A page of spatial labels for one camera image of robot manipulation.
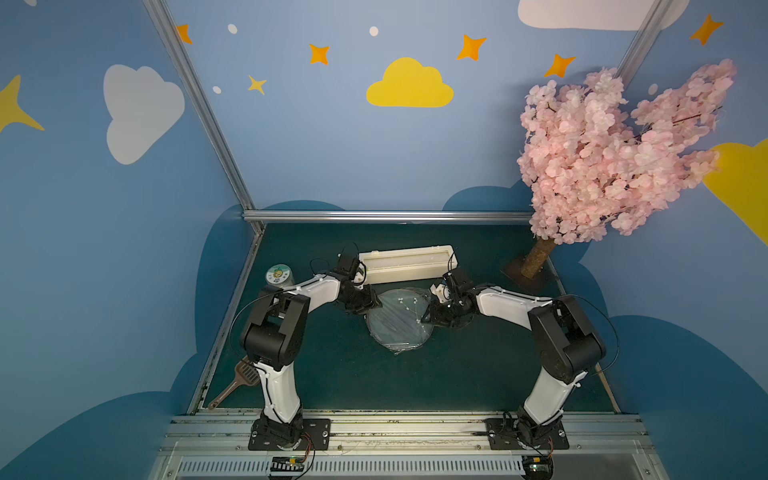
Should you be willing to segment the white plastic wrap dispenser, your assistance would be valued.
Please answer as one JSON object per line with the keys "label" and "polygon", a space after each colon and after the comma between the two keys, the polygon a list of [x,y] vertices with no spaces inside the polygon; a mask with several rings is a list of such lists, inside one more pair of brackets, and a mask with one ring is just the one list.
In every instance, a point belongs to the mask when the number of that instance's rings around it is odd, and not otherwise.
{"label": "white plastic wrap dispenser", "polygon": [[437,279],[458,266],[451,245],[371,251],[359,254],[366,267],[365,285]]}

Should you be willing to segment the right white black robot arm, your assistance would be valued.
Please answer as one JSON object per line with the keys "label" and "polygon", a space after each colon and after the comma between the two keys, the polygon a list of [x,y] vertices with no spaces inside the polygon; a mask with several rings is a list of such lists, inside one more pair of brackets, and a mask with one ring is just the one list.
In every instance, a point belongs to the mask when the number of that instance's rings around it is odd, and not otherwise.
{"label": "right white black robot arm", "polygon": [[498,286],[430,288],[424,319],[449,326],[470,314],[495,317],[531,332],[541,365],[518,414],[518,430],[530,438],[551,431],[566,400],[606,355],[605,344],[574,295],[531,296]]}

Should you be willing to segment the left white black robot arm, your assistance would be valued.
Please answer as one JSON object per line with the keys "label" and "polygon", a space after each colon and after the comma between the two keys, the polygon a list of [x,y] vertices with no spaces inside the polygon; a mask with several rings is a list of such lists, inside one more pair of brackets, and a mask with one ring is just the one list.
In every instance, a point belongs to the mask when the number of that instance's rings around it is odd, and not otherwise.
{"label": "left white black robot arm", "polygon": [[288,289],[266,286],[252,302],[239,343],[259,373],[265,399],[262,416],[269,427],[301,426],[294,362],[309,314],[333,303],[355,315],[381,306],[371,286],[338,274],[317,274]]}

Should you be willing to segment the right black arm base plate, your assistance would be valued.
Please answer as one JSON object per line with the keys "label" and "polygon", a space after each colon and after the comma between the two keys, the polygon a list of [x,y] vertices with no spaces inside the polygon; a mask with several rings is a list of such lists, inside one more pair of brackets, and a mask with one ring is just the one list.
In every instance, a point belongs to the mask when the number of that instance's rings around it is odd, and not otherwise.
{"label": "right black arm base plate", "polygon": [[558,418],[547,425],[534,424],[527,418],[492,417],[484,420],[492,450],[568,450],[570,443]]}

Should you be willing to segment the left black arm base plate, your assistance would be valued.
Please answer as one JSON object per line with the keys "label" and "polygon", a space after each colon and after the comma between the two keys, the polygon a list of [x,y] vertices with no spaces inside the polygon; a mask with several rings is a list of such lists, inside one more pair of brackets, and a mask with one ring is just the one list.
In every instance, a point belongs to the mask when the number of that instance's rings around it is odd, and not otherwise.
{"label": "left black arm base plate", "polygon": [[327,418],[303,419],[281,423],[260,416],[252,425],[249,451],[325,451],[329,447],[332,422]]}

